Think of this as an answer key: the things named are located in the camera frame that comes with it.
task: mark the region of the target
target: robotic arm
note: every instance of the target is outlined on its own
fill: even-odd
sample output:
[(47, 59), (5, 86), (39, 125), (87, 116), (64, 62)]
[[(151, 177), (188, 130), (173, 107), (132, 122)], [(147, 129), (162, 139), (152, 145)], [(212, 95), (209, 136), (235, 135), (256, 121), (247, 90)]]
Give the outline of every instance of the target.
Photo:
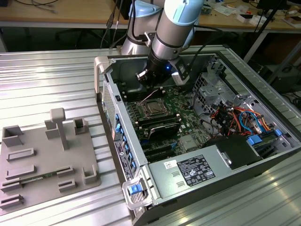
[(158, 6), (164, 3), (164, 9), (156, 24), (156, 34), (152, 39), (146, 67), (141, 73), (136, 74), (137, 79), (147, 88), (163, 83), (170, 76), (177, 85), (183, 85), (189, 79), (189, 70), (179, 54), (187, 40), (192, 39), (193, 25), (198, 20), (204, 2), (203, 0), (144, 0), (144, 2)]

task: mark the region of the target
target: metal slotted surface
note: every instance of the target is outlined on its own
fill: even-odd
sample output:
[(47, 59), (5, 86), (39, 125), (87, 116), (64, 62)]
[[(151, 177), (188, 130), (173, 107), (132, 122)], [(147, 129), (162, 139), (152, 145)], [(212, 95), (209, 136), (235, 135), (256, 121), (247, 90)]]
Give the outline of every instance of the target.
[[(288, 107), (234, 52), (223, 46), (209, 46), (204, 51), (221, 51), (301, 130), (297, 110)], [(42, 122), (54, 107), (64, 107), (67, 120), (83, 116), (89, 124), (102, 180), (99, 187), (1, 216), (0, 225), (132, 225), (94, 100), (93, 60), (116, 54), (108, 50), (73, 50), (0, 55), (0, 129), (15, 124), (22, 129), (44, 126)], [(243, 93), (246, 89), (230, 76), (230, 84)], [(299, 226), (300, 187), (301, 153), (151, 225)]]
[(0, 55), (2, 127), (43, 127), (49, 110), (67, 121), (85, 117), (102, 184), (0, 217), (0, 225), (132, 225), (94, 95), (93, 60), (114, 51), (76, 50)]

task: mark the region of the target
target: blue cable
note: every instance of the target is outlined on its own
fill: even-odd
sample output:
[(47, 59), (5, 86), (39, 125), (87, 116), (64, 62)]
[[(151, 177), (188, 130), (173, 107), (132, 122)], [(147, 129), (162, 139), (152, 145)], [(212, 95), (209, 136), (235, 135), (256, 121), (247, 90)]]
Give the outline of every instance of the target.
[[(256, 123), (257, 123), (257, 125), (259, 126), (259, 128), (260, 128), (262, 131), (265, 131), (265, 132), (266, 132), (265, 128), (264, 128), (263, 126), (260, 125), (260, 123), (259, 123), (259, 121), (258, 121), (258, 118), (256, 117), (256, 115), (255, 115), (253, 112), (249, 112), (249, 111), (244, 111), (244, 112), (249, 113), (250, 115), (252, 115), (252, 116), (255, 118)], [(253, 135), (252, 130), (251, 130), (250, 128), (246, 127), (246, 126), (243, 124), (242, 120), (241, 120), (242, 114), (243, 114), (244, 112), (240, 113), (240, 115), (239, 115), (239, 122), (240, 122), (240, 124), (241, 124), (242, 127), (244, 127), (245, 129), (247, 129), (248, 131), (250, 131), (251, 134)]]
[(246, 126), (243, 124), (243, 122), (241, 121), (241, 118), (242, 118), (242, 114), (243, 114), (243, 113), (244, 113), (244, 112), (240, 113), (240, 115), (239, 115), (239, 122), (240, 122), (240, 125), (241, 125), (243, 128), (245, 128), (246, 130), (250, 131), (251, 134), (253, 135), (253, 131), (252, 131), (250, 128), (246, 127)]

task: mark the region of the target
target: ventilation grille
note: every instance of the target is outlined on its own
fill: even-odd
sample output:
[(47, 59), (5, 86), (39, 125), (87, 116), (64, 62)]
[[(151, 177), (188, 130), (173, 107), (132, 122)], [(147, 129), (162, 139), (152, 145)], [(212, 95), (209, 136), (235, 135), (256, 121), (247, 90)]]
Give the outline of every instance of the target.
[[(137, 193), (137, 194), (134, 194), (131, 196), (131, 199), (132, 199), (132, 202), (135, 203), (135, 202), (140, 202), (144, 199), (144, 194), (143, 192), (140, 192), (140, 193)], [(135, 215), (137, 216), (139, 214), (140, 211), (142, 211), (143, 208), (137, 208), (134, 210), (135, 212)]]
[(112, 126), (112, 129), (114, 129), (115, 126), (115, 107), (112, 101), (112, 98), (110, 96), (110, 92), (108, 90), (108, 83), (107, 82), (103, 82), (104, 84), (104, 89), (103, 89), (103, 101), (105, 104), (105, 108), (106, 111), (108, 113), (109, 119), (110, 119), (110, 123)]

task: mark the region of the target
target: electronic components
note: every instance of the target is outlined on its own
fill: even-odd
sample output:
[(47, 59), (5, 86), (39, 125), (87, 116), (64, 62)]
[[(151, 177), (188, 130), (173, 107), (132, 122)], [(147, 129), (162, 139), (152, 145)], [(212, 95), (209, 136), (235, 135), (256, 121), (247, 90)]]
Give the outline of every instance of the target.
[(180, 142), (183, 145), (185, 151), (189, 151), (191, 149), (198, 147), (198, 145), (196, 144), (196, 142), (194, 141), (191, 135), (186, 135), (181, 137)]
[(161, 99), (146, 100), (140, 103), (147, 117), (167, 115), (168, 111)]

